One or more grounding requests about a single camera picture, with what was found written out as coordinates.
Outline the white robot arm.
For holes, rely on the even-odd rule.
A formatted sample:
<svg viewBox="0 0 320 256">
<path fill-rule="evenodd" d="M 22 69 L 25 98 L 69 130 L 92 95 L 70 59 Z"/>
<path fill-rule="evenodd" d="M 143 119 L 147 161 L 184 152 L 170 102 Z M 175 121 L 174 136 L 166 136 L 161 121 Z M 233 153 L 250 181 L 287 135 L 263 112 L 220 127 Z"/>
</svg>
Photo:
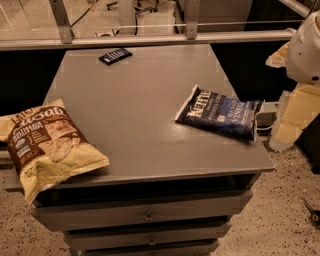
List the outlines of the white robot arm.
<svg viewBox="0 0 320 256">
<path fill-rule="evenodd" d="M 310 14 L 265 64 L 285 67 L 287 76 L 297 82 L 292 92 L 280 96 L 269 140 L 272 150 L 285 151 L 320 114 L 320 10 Z"/>
</svg>

